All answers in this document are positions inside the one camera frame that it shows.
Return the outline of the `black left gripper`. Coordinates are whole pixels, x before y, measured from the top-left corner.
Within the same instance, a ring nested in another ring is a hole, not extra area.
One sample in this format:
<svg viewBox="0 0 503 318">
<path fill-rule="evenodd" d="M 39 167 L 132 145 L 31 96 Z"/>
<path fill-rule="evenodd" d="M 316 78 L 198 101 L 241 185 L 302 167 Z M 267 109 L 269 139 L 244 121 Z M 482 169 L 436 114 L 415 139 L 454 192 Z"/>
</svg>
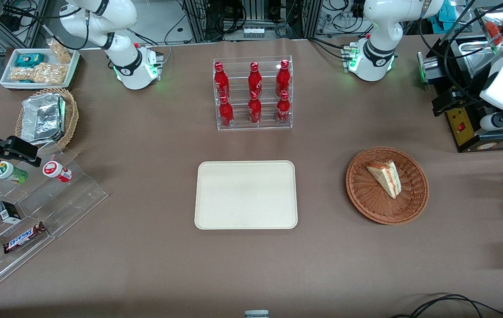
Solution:
<svg viewBox="0 0 503 318">
<path fill-rule="evenodd" d="M 479 96 L 488 80 L 490 69 L 490 66 L 483 66 L 477 70 L 470 68 L 470 79 L 466 91 L 472 98 L 470 99 L 457 88 L 449 88 L 432 100 L 433 115 L 439 117 L 451 110 L 465 109 L 465 106 L 474 109 L 481 107 L 494 109 L 490 103 Z"/>
</svg>

